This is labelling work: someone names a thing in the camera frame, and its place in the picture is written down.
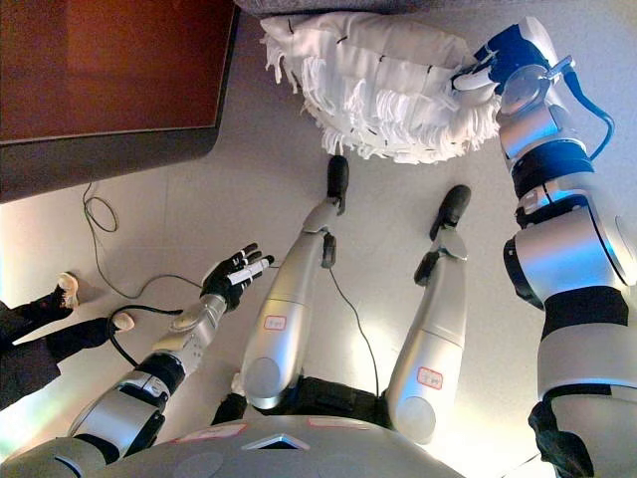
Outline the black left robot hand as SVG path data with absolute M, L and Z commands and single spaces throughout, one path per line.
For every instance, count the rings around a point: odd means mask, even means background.
M 225 301 L 226 311 L 234 311 L 245 290 L 275 262 L 272 255 L 263 255 L 257 243 L 240 249 L 221 261 L 205 277 L 200 296 L 218 296 Z

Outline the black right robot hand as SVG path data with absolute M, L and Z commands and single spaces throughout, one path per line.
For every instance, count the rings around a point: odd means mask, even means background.
M 488 40 L 475 54 L 475 62 L 452 78 L 455 91 L 468 92 L 494 86 L 500 96 L 509 77 L 519 68 L 540 65 L 549 70 L 558 63 L 552 40 L 536 17 L 524 17 Z

